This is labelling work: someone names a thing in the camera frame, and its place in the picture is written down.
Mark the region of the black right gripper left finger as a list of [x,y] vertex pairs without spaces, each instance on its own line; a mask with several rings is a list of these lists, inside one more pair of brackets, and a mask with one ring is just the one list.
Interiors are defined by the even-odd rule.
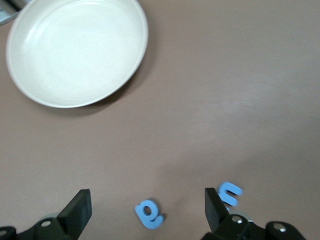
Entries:
[[81,189],[56,217],[47,217],[18,233],[13,226],[2,226],[2,240],[77,240],[92,216],[91,192]]

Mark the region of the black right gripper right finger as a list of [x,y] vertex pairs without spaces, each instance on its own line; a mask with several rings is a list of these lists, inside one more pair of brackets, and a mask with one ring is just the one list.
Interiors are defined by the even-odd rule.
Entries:
[[203,240],[304,240],[293,225],[270,221],[262,228],[240,214],[231,214],[215,188],[206,188],[205,216],[210,227]]

